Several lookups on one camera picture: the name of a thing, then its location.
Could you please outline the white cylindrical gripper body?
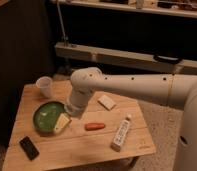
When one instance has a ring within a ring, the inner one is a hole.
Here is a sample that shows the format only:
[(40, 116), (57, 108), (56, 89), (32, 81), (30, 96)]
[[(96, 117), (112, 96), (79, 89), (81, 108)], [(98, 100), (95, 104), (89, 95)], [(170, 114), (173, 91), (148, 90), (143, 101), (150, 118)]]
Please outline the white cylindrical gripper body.
[(66, 99), (65, 110), (72, 117), (80, 117), (87, 108), (91, 92), (81, 92), (73, 89)]

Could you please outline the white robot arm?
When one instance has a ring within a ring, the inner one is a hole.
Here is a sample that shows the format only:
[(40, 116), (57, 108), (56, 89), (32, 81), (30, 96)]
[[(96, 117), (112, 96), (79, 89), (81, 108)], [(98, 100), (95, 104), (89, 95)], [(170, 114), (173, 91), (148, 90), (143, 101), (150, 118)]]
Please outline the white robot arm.
[(65, 104), (69, 115), (84, 113), (95, 92), (104, 91), (183, 111), (173, 171), (197, 171), (197, 75), (105, 75), (96, 67), (76, 70)]

